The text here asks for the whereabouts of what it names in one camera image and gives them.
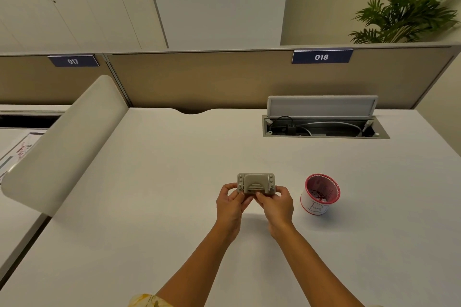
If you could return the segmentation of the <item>person's right hand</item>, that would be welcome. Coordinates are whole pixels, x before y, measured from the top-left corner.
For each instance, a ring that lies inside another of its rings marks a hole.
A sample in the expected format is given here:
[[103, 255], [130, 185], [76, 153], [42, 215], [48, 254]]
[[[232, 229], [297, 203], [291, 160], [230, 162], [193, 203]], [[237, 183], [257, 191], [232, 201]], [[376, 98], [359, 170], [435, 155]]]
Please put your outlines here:
[[286, 230], [292, 229], [292, 216], [294, 211], [293, 199], [286, 188], [286, 197], [272, 197], [256, 193], [255, 199], [263, 208], [264, 214], [268, 220], [269, 231], [271, 236], [278, 240]]

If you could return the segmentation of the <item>person's left hand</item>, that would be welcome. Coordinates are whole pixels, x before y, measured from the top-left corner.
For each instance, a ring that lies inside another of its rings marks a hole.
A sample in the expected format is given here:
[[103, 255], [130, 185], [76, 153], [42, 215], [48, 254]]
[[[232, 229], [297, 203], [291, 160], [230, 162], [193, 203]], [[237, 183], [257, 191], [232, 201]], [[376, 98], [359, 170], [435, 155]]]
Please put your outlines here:
[[230, 244], [237, 237], [243, 212], [250, 205], [254, 196], [239, 193], [236, 198], [224, 198], [224, 185], [216, 200], [217, 218], [213, 230]]

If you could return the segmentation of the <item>grey plastic buttoned part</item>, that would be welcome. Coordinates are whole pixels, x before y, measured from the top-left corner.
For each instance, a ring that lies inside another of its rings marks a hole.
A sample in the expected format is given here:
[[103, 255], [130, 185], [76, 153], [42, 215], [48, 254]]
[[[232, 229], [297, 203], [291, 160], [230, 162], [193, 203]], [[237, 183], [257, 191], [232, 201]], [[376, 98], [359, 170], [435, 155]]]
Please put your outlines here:
[[237, 190], [246, 195], [276, 193], [275, 175], [273, 173], [239, 173], [237, 175]]

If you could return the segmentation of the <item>person's right forearm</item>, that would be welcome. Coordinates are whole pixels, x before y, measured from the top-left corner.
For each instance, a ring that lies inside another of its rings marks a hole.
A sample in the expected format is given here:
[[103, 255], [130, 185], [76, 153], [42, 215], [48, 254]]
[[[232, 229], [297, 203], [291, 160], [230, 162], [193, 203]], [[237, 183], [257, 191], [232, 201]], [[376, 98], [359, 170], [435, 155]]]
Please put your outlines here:
[[310, 307], [365, 307], [291, 222], [269, 222], [269, 228]]

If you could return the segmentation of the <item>person's left forearm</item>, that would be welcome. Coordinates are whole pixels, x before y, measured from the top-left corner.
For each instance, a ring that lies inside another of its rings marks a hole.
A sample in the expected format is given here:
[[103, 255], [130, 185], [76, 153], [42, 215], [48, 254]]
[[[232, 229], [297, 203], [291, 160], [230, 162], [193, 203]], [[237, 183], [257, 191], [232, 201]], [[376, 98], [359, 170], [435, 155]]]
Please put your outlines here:
[[217, 220], [191, 256], [156, 293], [172, 307], [205, 307], [222, 260], [241, 222]]

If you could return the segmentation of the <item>red-rimmed white paper cup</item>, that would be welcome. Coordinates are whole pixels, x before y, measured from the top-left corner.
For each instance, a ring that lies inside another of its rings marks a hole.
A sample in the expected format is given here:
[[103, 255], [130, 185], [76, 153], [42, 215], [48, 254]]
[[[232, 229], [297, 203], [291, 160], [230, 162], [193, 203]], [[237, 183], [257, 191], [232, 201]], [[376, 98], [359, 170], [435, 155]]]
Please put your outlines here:
[[341, 196], [338, 183], [330, 176], [316, 173], [305, 181], [305, 190], [300, 196], [302, 208], [311, 215], [321, 216]]

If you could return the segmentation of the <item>beige desk partition panel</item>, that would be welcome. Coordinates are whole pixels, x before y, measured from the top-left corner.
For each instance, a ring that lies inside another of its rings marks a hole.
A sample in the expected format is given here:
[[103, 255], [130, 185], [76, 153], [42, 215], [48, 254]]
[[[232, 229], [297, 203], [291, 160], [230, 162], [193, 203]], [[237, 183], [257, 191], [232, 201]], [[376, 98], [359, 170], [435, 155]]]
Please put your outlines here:
[[102, 75], [124, 96], [102, 54], [99, 67], [55, 67], [48, 55], [0, 56], [0, 104], [71, 105]]
[[349, 63], [292, 64], [294, 50], [109, 54], [134, 107], [196, 113], [266, 108], [272, 95], [376, 95], [377, 108], [413, 109], [461, 53], [461, 43], [366, 44]]

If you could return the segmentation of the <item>blue desk number sign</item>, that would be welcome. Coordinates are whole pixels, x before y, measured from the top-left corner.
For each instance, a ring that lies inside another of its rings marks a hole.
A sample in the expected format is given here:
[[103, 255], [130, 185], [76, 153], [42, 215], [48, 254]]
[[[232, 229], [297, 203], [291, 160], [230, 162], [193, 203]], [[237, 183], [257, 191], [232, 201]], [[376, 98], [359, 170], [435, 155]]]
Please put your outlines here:
[[349, 63], [354, 50], [351, 48], [328, 48], [294, 50], [292, 64], [342, 64]]
[[99, 67], [94, 54], [48, 55], [47, 58], [55, 67]]

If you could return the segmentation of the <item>yellow patterned sleeve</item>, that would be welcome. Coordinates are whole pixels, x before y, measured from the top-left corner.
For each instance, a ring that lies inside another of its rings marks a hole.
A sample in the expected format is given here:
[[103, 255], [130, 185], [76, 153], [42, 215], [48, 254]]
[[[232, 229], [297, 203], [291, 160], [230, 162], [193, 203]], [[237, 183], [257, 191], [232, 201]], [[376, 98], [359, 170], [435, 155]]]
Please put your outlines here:
[[128, 307], [173, 307], [164, 299], [151, 294], [139, 294], [132, 297]]

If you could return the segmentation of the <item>white curved side divider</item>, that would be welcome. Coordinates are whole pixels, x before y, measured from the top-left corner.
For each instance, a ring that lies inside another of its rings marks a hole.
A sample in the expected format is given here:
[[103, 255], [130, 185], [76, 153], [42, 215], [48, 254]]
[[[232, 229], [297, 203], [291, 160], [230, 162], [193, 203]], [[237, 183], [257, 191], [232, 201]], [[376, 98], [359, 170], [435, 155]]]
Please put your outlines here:
[[114, 81], [100, 76], [5, 173], [2, 193], [53, 217], [128, 110]]

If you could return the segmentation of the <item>green potted palm plant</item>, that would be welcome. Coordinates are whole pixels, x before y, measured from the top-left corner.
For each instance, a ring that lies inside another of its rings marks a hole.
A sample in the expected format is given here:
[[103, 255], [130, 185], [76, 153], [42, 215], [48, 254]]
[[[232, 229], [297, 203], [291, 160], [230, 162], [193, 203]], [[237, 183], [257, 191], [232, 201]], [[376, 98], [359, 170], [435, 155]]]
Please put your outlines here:
[[461, 25], [458, 11], [446, 6], [447, 1], [368, 0], [354, 17], [366, 27], [349, 36], [357, 44], [420, 42]]

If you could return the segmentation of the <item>printed paper sheet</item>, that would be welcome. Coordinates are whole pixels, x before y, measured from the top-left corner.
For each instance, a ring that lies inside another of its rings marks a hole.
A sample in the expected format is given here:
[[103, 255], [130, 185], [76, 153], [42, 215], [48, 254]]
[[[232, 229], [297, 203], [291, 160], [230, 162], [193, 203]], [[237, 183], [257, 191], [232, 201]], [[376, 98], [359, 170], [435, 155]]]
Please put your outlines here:
[[0, 190], [3, 178], [45, 134], [46, 130], [26, 130], [20, 138], [0, 153]]

